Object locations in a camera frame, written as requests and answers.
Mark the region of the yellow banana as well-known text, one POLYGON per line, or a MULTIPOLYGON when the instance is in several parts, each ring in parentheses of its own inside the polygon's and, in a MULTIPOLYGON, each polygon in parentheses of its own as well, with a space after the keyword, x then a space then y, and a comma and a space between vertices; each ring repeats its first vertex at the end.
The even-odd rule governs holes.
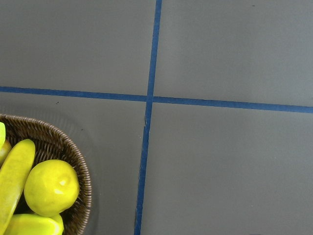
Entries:
POLYGON ((6 140, 6 127, 3 122, 0 122, 0 149, 2 149, 6 140))
POLYGON ((0 233, 4 234, 20 200, 35 159, 35 144, 30 139, 18 142, 0 169, 0 233))
POLYGON ((12 216, 4 235, 62 235, 63 221, 35 214, 12 216))

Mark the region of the yellow lemon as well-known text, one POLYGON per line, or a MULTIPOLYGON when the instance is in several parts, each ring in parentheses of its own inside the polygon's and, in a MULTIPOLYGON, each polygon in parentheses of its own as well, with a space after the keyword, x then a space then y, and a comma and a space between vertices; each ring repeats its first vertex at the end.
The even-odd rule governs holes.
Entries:
POLYGON ((47 160, 29 173, 24 197, 36 214, 52 217, 70 208, 80 191, 74 168, 62 160, 47 160))

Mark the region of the brown wicker basket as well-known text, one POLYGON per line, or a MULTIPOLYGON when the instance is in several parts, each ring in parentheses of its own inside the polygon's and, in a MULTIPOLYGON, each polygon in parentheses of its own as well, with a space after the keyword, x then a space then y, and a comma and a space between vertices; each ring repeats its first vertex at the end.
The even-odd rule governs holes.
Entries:
POLYGON ((92 187, 89 169, 84 155, 61 129, 31 117, 1 114, 0 121, 6 126, 6 138, 12 145, 31 139, 36 146, 33 165, 44 160, 58 159, 69 163, 78 176, 80 192, 75 203, 61 213, 65 235, 83 235, 87 227, 91 206, 92 187))

